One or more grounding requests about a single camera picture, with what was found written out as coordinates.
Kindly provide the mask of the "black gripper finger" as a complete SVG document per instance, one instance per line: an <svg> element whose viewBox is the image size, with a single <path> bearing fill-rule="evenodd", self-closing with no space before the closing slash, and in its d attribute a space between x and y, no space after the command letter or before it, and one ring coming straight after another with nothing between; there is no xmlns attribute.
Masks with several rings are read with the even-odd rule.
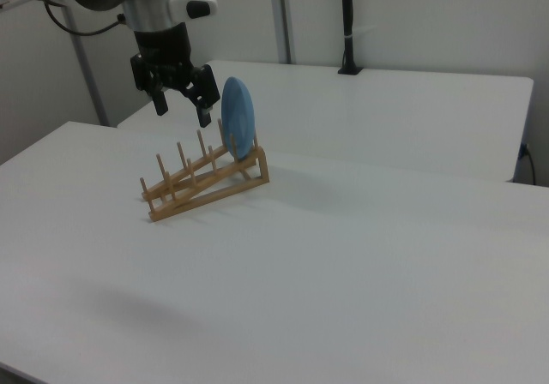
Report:
<svg viewBox="0 0 549 384"><path fill-rule="evenodd" d="M196 107L200 127L207 127L211 123L211 108L216 103L216 81L209 64L193 68L187 98Z"/></svg>
<svg viewBox="0 0 549 384"><path fill-rule="evenodd" d="M168 112L168 104L166 96L162 88L155 89L151 92L151 98L154 103L154 108L158 116L163 116Z"/></svg>

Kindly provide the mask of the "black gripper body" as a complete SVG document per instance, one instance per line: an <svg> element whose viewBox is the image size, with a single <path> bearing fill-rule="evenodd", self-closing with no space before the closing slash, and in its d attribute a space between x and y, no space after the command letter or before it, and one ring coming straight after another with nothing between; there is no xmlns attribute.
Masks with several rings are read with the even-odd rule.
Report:
<svg viewBox="0 0 549 384"><path fill-rule="evenodd" d="M154 94L167 87L182 94L201 94L198 69L190 60L191 46L184 23L165 31L134 32L139 53L130 59L136 88Z"/></svg>

